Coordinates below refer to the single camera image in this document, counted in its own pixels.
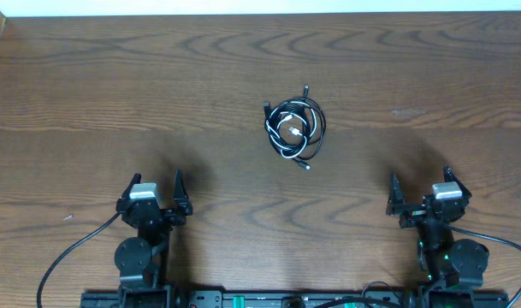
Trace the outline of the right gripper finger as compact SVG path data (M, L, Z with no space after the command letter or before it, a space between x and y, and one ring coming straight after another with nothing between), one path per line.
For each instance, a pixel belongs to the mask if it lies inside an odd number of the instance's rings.
M471 198L471 192L458 179L458 177L454 174L454 172L448 165L445 165L443 167L443 176L444 176L445 182L455 182L458 185L458 187L460 188L460 190L462 192L462 196L464 198L467 198L467 199Z
M386 207L387 215L398 215L405 205L404 193L400 188L400 182L396 174L391 174L389 177L389 195Z

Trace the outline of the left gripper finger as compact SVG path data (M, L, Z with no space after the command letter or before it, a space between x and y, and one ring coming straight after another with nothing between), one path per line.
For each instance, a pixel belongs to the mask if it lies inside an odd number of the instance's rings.
M182 208L183 210L190 209L190 198L188 197L186 188L184 187L182 172L179 169L177 169L175 172L175 183L172 199L179 208Z
M133 175L133 178L130 180L127 188L122 193L121 197L122 198L129 198L130 197L130 192L132 191L133 186L136 185L136 184L139 184L140 182L141 182L141 174L140 173L135 173Z

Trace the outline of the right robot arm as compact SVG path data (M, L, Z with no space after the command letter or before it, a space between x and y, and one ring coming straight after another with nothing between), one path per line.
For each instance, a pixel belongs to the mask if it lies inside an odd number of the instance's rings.
M452 222L465 214L471 192L450 167L420 204L408 204L395 174L389 177L386 214L397 216L401 228L417 230L417 261L429 281L407 291L404 307L473 307L474 291L483 285L488 248L474 240L456 240Z

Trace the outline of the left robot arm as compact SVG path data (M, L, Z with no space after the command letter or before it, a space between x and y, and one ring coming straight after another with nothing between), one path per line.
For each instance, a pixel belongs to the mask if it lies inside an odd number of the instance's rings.
M120 307L187 307L188 296L163 279L169 237L174 227L186 223L192 203L180 170L175 172L175 205L163 209L155 183L143 183L135 174L116 202L116 212L137 235L124 240L115 250L120 271Z

